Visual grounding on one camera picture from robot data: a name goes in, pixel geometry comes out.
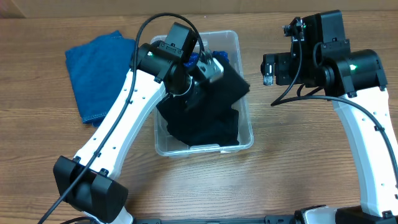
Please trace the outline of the black cloth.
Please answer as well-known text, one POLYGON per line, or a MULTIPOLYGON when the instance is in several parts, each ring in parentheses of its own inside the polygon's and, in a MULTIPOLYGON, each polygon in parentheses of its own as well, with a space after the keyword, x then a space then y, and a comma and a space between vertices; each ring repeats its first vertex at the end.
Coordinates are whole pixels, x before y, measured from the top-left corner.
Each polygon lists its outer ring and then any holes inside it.
POLYGON ((167 125, 167 131, 177 140, 188 146, 218 144, 235 146, 238 141, 239 111, 229 108, 211 123, 192 123, 188 126, 176 121, 167 125))
POLYGON ((220 56, 215 58, 222 64, 224 74, 222 78, 208 85, 206 96, 199 106, 190 111, 179 111, 172 95, 168 95, 157 105, 157 110, 167 123, 176 121, 186 126, 192 123, 210 123, 249 92, 249 84, 229 62, 220 56))

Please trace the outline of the blue green sequin cloth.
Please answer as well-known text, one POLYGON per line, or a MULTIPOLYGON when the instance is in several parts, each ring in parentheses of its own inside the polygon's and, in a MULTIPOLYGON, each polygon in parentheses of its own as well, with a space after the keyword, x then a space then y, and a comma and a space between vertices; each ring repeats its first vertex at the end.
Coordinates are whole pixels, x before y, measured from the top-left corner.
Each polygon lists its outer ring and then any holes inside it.
MULTIPOLYGON (((220 56, 223 59, 225 59, 227 62, 229 62, 228 59, 228 53, 225 51, 212 51, 212 56, 220 56)), ((184 63, 184 66, 186 68, 191 68, 195 65, 195 62, 197 61, 197 59, 199 58, 199 54, 196 52, 193 52, 188 60, 188 62, 184 63)))

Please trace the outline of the blue denim cloth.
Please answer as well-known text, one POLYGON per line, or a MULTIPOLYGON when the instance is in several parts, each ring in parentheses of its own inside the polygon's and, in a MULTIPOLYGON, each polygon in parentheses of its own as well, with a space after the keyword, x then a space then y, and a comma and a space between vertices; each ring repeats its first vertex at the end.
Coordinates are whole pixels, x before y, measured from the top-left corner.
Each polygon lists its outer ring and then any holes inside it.
POLYGON ((116 30, 65 52, 82 123, 102 123, 122 90, 135 44, 116 30))

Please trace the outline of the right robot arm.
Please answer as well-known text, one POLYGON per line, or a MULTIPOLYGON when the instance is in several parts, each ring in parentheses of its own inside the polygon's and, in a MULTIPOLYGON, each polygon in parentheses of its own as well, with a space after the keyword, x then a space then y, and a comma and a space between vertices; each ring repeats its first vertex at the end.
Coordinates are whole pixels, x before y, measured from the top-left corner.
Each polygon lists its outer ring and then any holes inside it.
POLYGON ((265 54, 263 83, 297 92, 294 101, 327 100, 349 141, 356 166, 360 203, 350 207, 301 208, 291 223, 396 223, 397 139, 389 113, 387 78, 378 54, 353 52, 341 11, 296 17, 283 28, 288 52, 265 54))

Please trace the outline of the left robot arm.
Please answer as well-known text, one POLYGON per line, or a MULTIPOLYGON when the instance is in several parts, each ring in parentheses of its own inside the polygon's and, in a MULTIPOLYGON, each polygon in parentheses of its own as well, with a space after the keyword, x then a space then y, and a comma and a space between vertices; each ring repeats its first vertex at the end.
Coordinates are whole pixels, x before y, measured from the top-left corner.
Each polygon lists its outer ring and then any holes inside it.
POLYGON ((150 112, 167 95, 192 95, 193 77, 184 66, 196 44, 196 27, 174 23, 164 41, 136 46, 123 88, 93 137, 69 159, 60 156, 54 167, 60 202, 84 216, 71 223, 133 223, 126 210, 128 190, 117 182, 127 152, 150 112))

